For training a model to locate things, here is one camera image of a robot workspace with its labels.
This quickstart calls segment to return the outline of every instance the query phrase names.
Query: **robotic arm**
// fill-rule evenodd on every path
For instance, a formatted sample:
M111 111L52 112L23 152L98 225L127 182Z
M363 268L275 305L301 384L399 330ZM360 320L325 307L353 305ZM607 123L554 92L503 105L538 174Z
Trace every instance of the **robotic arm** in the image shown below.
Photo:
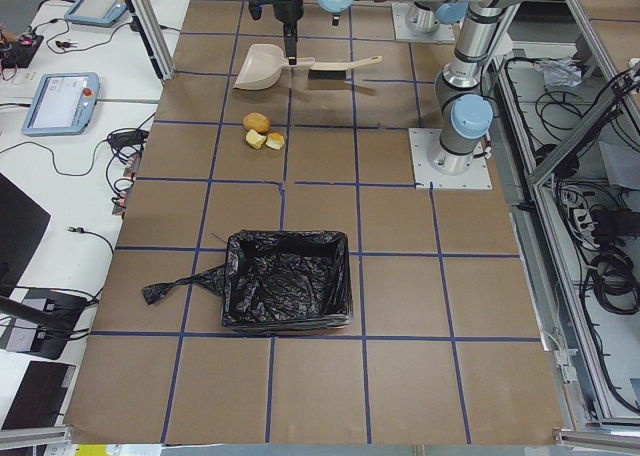
M489 57L488 51L498 34L505 8L525 0L318 0L318 3L333 15L335 24L339 14L353 1L414 1L416 6L439 9L451 3L469 3L453 58L436 80L445 125L439 140L427 154L430 164L441 173L463 173L473 158L478 140L486 134L493 119L491 105L475 91L480 83L481 67ZM274 5L275 16L283 23L289 64L296 64L297 21L303 15L302 0L249 0L254 19L259 18L254 13L258 14L262 4Z
M297 63L298 21L304 15L302 0L248 0L249 12L254 21L262 17L262 7L273 5L273 13L282 23L284 49L290 65Z

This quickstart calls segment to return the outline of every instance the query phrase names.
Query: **dustpan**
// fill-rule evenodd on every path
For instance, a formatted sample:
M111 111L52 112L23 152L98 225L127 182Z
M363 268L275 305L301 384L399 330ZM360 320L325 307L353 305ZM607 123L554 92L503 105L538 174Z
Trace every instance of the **dustpan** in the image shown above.
M309 67L313 63L314 58L298 58L297 64L290 66L282 49L275 44L252 44L233 87L251 91L267 89L278 82L283 68Z

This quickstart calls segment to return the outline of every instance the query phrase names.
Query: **bread piece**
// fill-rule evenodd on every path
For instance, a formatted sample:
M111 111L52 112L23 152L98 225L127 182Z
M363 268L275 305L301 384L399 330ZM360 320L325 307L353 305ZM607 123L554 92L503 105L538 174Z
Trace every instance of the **bread piece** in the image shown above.
M249 113L242 118L244 129L255 129L259 133L267 133L271 129L271 121L264 114Z
M284 136L280 133L269 133L265 144L271 149L281 149L284 146Z
M253 149L260 149L267 140L267 137L264 134L258 133L255 129L250 129L244 139Z

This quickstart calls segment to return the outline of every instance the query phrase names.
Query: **metal bracket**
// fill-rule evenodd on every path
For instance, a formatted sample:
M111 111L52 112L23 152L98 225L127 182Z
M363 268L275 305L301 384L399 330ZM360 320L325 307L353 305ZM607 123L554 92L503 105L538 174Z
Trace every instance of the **metal bracket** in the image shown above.
M407 26L405 17L413 3L393 3L393 27L396 31L396 41L410 43L453 44L456 42L453 27L450 24L440 24L433 33L421 33Z
M427 148L431 141L440 137L441 129L410 128L411 159L413 176L418 189L490 190L491 177L484 157L473 159L469 169L458 176L448 176L436 171L427 161ZM478 143L474 154L482 154Z

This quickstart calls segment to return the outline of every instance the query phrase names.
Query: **black brush bristles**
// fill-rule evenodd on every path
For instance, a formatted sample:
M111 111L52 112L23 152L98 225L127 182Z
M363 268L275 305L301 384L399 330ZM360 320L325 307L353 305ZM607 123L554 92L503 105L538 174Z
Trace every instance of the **black brush bristles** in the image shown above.
M309 79L324 79L328 81L344 81L347 79L346 70L338 71L320 71L317 69L309 70Z

